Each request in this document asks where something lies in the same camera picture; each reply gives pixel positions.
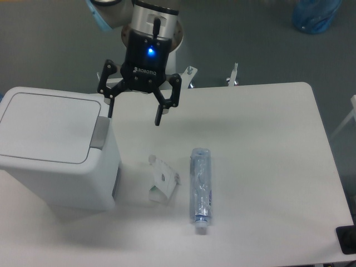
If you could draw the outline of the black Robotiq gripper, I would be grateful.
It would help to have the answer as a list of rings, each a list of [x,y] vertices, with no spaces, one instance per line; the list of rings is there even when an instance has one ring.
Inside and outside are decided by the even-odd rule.
[[[153,93],[158,100],[155,125],[159,126],[164,110],[177,107],[182,79],[178,73],[166,76],[165,70],[172,39],[154,38],[135,30],[128,33],[126,56],[122,66],[106,60],[99,78],[97,92],[109,100],[108,118],[112,117],[115,98],[126,90]],[[107,86],[110,75],[120,70],[122,80],[113,87]],[[172,87],[170,98],[164,98],[159,86],[168,81]]]

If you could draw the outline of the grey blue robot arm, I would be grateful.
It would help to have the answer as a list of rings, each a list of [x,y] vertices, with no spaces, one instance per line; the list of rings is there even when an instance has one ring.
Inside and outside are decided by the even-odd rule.
[[[87,1],[96,23],[103,31],[128,26],[123,64],[106,60],[97,92],[110,101],[125,91],[154,94],[159,105],[155,125],[165,111],[179,105],[182,79],[166,74],[169,54],[180,10],[180,1]]]

